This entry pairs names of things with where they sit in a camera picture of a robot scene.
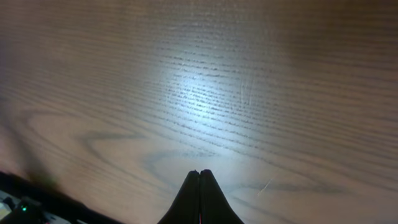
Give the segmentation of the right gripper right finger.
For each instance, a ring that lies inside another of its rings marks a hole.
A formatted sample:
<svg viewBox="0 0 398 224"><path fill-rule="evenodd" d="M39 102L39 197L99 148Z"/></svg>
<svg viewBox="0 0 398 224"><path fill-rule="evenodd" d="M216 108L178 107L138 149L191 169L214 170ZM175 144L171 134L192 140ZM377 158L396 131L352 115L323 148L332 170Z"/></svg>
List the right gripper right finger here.
<svg viewBox="0 0 398 224"><path fill-rule="evenodd" d="M200 172L200 215L202 224L243 224L209 169Z"/></svg>

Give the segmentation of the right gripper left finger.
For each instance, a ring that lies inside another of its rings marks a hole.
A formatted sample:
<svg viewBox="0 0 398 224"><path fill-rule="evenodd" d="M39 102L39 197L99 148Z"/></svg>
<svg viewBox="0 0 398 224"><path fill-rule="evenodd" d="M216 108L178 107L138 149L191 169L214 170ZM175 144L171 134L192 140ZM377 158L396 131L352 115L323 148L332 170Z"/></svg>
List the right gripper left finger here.
<svg viewBox="0 0 398 224"><path fill-rule="evenodd" d="M200 223L200 174L190 171L177 196L158 224L199 224Z"/></svg>

